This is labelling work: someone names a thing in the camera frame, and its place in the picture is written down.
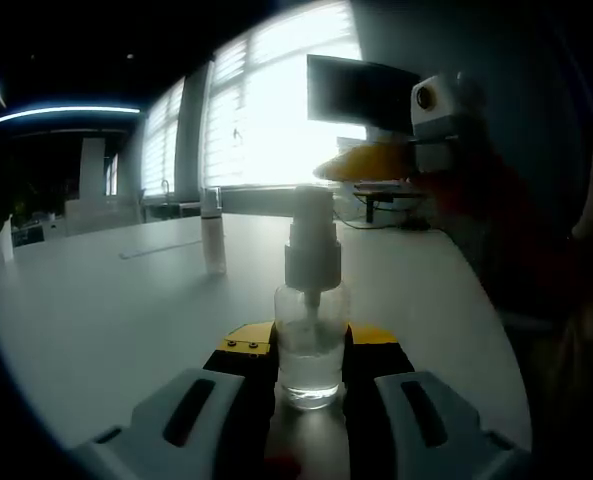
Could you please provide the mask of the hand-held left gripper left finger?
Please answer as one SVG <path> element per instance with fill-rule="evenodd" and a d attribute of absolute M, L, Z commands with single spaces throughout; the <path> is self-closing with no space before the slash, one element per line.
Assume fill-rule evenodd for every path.
<path fill-rule="evenodd" d="M 278 358 L 272 323 L 234 330 L 190 368 L 73 451 L 92 479 L 261 479 Z"/>

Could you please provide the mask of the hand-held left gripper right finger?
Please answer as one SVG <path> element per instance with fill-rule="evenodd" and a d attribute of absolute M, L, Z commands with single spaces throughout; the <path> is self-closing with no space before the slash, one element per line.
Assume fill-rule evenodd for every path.
<path fill-rule="evenodd" d="M 390 332 L 348 327 L 343 383 L 352 478 L 527 478 L 529 453 L 484 428 L 435 375 L 415 370 Z"/>

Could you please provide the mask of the person's right hand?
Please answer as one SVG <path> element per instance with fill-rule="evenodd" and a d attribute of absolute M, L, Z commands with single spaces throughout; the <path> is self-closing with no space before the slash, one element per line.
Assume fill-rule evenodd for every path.
<path fill-rule="evenodd" d="M 520 224 L 514 209 L 520 180 L 498 155 L 466 155 L 451 169 L 416 175 L 413 183 L 429 192 L 446 213 L 489 221 L 503 232 Z"/>

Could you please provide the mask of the person's left hand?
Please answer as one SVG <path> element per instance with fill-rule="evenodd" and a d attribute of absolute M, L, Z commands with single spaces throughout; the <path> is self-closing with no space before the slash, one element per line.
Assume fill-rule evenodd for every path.
<path fill-rule="evenodd" d="M 302 467 L 299 460 L 292 454 L 272 454 L 264 458 L 264 479 L 296 480 Z"/>

